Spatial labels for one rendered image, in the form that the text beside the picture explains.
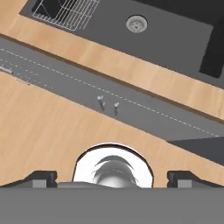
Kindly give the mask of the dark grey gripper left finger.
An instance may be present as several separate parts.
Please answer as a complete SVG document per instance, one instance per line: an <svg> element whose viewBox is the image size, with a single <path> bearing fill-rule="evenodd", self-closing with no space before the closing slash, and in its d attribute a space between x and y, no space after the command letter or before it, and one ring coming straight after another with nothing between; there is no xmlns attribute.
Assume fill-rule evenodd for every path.
<svg viewBox="0 0 224 224"><path fill-rule="evenodd" d="M26 178L5 184L3 187L52 188L57 186L57 177L56 171L34 171Z"/></svg>

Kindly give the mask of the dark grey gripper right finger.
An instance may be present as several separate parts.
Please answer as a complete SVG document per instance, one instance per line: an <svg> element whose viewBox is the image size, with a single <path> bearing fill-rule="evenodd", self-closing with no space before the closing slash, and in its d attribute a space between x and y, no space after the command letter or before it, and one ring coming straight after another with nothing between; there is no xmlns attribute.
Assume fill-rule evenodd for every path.
<svg viewBox="0 0 224 224"><path fill-rule="evenodd" d="M198 178L190 171L168 171L168 188L224 188L224 185L218 185L204 179Z"/></svg>

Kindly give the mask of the grey kitchen sink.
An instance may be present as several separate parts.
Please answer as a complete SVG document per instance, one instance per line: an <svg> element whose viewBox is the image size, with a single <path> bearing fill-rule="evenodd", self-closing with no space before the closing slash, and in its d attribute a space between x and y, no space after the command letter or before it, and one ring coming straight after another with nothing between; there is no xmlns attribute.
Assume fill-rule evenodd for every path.
<svg viewBox="0 0 224 224"><path fill-rule="evenodd" d="M224 89L224 0L100 0L83 30L68 31L32 16L37 0L26 0L22 16ZM140 33L126 21L140 15Z"/></svg>

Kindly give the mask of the round metal sink drain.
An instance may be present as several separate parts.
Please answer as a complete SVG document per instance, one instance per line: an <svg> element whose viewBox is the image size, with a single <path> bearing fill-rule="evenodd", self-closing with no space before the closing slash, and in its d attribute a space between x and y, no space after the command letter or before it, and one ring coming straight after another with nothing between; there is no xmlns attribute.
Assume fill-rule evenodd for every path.
<svg viewBox="0 0 224 224"><path fill-rule="evenodd" d="M134 15L127 19L126 27L129 31L134 33L144 32L147 29L148 22L145 17Z"/></svg>

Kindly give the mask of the white and grey round object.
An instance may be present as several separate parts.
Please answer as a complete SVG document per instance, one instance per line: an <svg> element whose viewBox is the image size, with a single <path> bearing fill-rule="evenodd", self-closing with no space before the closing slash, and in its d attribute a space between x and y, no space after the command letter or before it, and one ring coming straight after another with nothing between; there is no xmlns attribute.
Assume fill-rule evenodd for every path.
<svg viewBox="0 0 224 224"><path fill-rule="evenodd" d="M78 157L73 182L113 188L152 188L154 174L146 159L129 146L99 143Z"/></svg>

